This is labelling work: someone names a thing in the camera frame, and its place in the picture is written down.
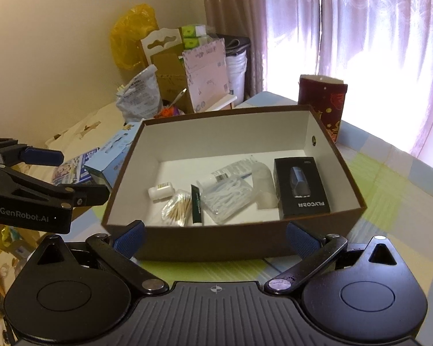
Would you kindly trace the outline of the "light blue milk carton box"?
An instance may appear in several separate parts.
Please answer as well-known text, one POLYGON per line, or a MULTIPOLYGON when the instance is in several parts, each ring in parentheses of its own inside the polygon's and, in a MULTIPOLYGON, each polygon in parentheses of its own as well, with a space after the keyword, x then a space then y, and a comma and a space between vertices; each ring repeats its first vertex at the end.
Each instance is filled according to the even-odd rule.
POLYGON ((96 184, 106 185, 110 190, 114 188, 140 126, 140 122, 125 124, 84 163, 84 169, 90 173, 96 184))

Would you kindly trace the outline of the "white pill bottle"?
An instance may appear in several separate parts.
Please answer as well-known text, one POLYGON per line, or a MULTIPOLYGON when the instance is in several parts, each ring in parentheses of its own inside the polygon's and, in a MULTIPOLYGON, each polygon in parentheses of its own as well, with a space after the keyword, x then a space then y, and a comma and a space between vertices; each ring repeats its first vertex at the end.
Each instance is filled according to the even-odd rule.
POLYGON ((148 189, 148 197, 153 201, 161 201, 166 198, 171 198, 175 194, 175 189, 171 182, 157 184, 148 189))

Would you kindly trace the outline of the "cotton swab packet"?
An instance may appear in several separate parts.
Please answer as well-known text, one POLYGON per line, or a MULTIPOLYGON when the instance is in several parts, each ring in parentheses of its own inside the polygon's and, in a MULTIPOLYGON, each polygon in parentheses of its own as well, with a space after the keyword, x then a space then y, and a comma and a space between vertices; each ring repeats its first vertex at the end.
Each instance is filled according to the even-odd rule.
POLYGON ((177 190, 163 206, 161 217, 167 227, 186 227, 191 214, 191 194, 177 190))

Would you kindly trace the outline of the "yellow plastic bag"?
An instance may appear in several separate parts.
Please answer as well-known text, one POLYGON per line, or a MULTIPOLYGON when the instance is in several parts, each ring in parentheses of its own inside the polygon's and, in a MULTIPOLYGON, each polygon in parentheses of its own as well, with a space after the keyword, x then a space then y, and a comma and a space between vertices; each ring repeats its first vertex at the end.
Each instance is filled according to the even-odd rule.
POLYGON ((141 43, 151 32, 158 30, 155 10, 139 4, 128 10, 114 24, 109 34, 115 64, 126 71, 141 71, 148 61, 141 43))

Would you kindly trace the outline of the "checkered tablecloth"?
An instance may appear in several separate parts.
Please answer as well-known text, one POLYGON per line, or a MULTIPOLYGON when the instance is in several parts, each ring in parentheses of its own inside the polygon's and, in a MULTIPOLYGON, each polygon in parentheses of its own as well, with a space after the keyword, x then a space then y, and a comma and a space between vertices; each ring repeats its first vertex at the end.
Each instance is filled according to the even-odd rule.
MULTIPOLYGON (((92 112, 64 134, 62 149, 71 159, 104 144, 120 128, 114 103, 92 112)), ((337 146, 357 182, 367 210, 349 234, 351 242, 386 235, 408 264, 429 301, 419 342, 433 345, 433 168, 345 121, 337 146)), ((73 221, 67 240, 84 240, 101 231, 105 206, 73 221)), ((175 280, 264 281, 295 257, 235 262, 142 262, 169 283, 175 280)))

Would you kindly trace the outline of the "clear plastic cup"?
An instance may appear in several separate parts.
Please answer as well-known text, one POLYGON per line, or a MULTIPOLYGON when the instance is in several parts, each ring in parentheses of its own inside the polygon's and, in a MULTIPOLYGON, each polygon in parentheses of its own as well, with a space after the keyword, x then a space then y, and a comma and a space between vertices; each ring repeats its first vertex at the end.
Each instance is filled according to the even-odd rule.
POLYGON ((269 167, 263 163, 254 163, 252 168, 252 178, 257 208, 277 208, 278 197, 269 167))

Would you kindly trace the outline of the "purple sheer curtain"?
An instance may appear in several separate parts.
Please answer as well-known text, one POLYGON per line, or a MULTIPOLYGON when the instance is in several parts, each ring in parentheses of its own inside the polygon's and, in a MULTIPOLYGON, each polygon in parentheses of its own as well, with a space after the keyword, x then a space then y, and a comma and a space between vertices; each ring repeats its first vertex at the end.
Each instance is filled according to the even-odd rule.
POLYGON ((343 119, 433 167, 433 0, 204 0, 252 43, 251 92, 297 98, 301 75, 344 81, 343 119))

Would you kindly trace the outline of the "black shaver box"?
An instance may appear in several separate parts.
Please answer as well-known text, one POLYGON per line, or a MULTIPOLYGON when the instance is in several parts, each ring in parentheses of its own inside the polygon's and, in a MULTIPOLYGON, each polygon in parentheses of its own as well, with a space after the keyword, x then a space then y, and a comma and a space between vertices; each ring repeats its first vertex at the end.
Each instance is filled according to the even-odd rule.
POLYGON ((329 201, 313 157, 275 159, 274 180, 281 219, 330 213, 329 201))

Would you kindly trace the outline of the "pink paper envelope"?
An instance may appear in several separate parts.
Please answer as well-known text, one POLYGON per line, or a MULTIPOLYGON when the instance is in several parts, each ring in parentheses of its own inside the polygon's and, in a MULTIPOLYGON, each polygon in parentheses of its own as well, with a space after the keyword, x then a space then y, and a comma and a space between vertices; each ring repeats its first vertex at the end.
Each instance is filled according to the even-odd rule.
POLYGON ((222 38, 183 52, 193 112, 204 112, 228 94, 229 80, 222 38))

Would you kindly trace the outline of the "brown cardboard box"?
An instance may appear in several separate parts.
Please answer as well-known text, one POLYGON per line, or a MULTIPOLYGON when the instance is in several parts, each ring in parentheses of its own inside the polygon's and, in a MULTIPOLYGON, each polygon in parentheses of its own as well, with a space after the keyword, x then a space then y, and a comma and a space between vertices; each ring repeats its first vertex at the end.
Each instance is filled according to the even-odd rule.
POLYGON ((139 259, 258 259, 290 253, 292 221, 346 235, 365 208, 313 112, 273 106, 142 122, 102 223, 142 221, 139 259))

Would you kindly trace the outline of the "grey printed plastic bag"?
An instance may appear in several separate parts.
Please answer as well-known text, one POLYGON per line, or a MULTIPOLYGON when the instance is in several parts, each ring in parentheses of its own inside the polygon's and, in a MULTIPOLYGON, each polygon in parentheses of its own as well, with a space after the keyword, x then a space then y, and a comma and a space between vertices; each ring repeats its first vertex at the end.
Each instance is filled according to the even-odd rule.
POLYGON ((126 123, 149 120, 163 107, 156 78, 157 67, 150 65, 117 91, 116 107, 126 123))

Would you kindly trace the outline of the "brown cardboard carton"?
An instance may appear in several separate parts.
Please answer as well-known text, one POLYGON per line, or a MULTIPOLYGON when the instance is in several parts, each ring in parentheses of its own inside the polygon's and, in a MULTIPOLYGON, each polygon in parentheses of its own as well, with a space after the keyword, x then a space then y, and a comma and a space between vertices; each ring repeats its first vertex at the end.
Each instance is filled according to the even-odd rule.
POLYGON ((184 90, 175 106, 185 114, 194 112, 184 68, 184 44, 179 29, 162 28, 141 40, 149 65, 157 68, 156 78, 163 101, 171 104, 184 90))

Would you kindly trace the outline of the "blue white tube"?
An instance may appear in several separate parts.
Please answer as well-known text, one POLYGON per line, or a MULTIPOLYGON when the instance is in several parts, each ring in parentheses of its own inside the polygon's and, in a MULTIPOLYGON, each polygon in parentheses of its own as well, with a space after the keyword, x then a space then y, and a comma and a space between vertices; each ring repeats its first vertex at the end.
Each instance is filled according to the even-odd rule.
POLYGON ((238 176, 245 179, 252 174, 253 165, 255 163, 257 163, 257 160, 252 156, 247 159, 238 160, 237 162, 228 164, 219 170, 201 177, 197 180, 196 184, 200 190, 205 190, 232 176, 238 176))

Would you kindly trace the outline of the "blue printed box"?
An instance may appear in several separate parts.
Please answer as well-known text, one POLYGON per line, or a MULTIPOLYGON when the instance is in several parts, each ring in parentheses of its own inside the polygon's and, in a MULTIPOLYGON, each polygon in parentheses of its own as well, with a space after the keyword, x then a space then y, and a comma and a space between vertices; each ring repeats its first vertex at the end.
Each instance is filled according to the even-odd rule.
POLYGON ((62 163, 53 172, 52 184, 94 184, 84 165, 98 150, 99 148, 94 148, 62 163))

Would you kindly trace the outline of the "white plastic bucket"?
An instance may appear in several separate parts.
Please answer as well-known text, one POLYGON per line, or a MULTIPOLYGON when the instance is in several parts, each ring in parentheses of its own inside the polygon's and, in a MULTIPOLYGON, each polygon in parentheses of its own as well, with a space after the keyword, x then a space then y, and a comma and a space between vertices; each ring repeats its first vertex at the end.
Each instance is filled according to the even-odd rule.
POLYGON ((251 42, 248 37, 225 34, 217 34, 216 36, 223 39, 225 44, 229 93, 236 97, 234 105, 238 106, 243 103, 245 98, 245 73, 251 42))

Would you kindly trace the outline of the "dark red gift bag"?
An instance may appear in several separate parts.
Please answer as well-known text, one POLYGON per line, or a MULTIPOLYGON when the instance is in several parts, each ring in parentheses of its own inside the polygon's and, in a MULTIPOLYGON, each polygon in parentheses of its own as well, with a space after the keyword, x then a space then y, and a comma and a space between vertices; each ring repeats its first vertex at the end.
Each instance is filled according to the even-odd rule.
POLYGON ((298 104, 313 109, 334 142, 339 135, 347 89, 343 80, 333 77, 302 74, 299 78, 298 104))

